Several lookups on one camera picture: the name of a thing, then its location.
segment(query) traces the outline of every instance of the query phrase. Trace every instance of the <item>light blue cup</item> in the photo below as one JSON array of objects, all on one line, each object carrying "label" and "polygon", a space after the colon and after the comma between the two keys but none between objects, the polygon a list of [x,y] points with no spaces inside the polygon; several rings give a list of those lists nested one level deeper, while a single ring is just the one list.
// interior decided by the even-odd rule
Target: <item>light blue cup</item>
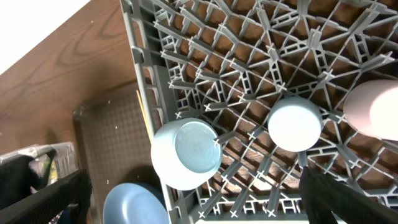
[{"label": "light blue cup", "polygon": [[161,202],[137,184],[120,184],[106,196],[104,224],[169,224]]}]

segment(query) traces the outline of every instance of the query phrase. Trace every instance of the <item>wooden surface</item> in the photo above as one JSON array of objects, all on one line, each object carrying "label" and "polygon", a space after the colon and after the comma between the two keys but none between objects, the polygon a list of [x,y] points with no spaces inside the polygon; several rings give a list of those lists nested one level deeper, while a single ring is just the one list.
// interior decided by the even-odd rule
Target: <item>wooden surface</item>
[{"label": "wooden surface", "polygon": [[91,0],[0,75],[0,154],[74,141],[75,108],[135,79],[119,1]]}]

